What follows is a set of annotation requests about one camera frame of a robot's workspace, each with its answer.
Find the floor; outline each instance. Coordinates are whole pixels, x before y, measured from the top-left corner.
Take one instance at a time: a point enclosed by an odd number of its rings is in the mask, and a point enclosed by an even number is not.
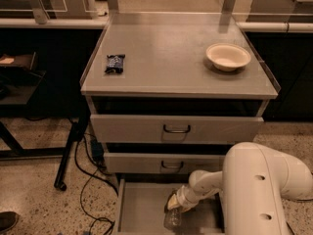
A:
[[[120,10],[215,12],[220,10],[222,1],[120,0]],[[239,14],[248,11],[250,1],[238,0],[235,10]],[[107,8],[103,3],[99,6],[101,10]],[[1,120],[25,148],[65,145],[70,129],[67,119]],[[78,169],[75,158],[91,174],[95,173],[111,182],[114,178],[97,170],[88,159],[86,152],[90,153],[90,140],[93,139],[90,127],[86,130],[85,138],[86,146],[83,140],[72,147],[65,178],[66,191],[54,188],[60,158],[0,161],[0,212],[15,211],[20,215],[18,224],[7,235],[83,235],[89,234],[90,230],[92,234],[105,234],[111,226],[106,220],[115,219],[116,194],[107,183],[91,179],[90,175]],[[292,154],[313,170],[312,122],[265,122],[254,141]],[[0,152],[6,149],[0,140]],[[313,234],[313,203],[284,200],[283,204],[294,233]]]

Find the drawer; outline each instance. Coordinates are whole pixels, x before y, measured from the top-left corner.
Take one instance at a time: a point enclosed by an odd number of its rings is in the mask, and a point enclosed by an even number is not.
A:
[[[196,169],[222,170],[224,156],[105,153],[105,161],[111,173],[188,174]]]
[[[179,189],[182,183],[133,182],[122,178],[113,234],[225,234],[223,211],[217,196],[200,201],[194,209],[182,213],[179,232],[165,228],[170,220],[165,219],[164,206],[172,191]]]
[[[92,115],[99,142],[224,144],[252,141],[262,117]]]

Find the drawer front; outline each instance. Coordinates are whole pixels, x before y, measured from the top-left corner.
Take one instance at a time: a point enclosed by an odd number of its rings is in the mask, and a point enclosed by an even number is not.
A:
[[[224,156],[105,153],[105,160],[111,173],[187,174],[196,169],[222,170]]]
[[[99,142],[224,144],[252,141],[262,117],[92,115]]]

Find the white countertop edge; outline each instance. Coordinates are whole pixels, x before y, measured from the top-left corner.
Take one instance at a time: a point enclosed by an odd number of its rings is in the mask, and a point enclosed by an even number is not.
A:
[[[312,33],[313,23],[247,23],[236,22],[243,31],[250,32],[282,32],[282,33]]]
[[[103,29],[108,20],[49,20],[45,24],[38,24],[34,19],[0,19],[1,27],[15,28],[72,28],[72,29]]]

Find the black shoe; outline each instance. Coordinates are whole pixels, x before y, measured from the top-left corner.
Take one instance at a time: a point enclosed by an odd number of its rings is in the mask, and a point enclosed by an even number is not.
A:
[[[10,230],[18,222],[19,216],[13,211],[0,212],[0,234]]]

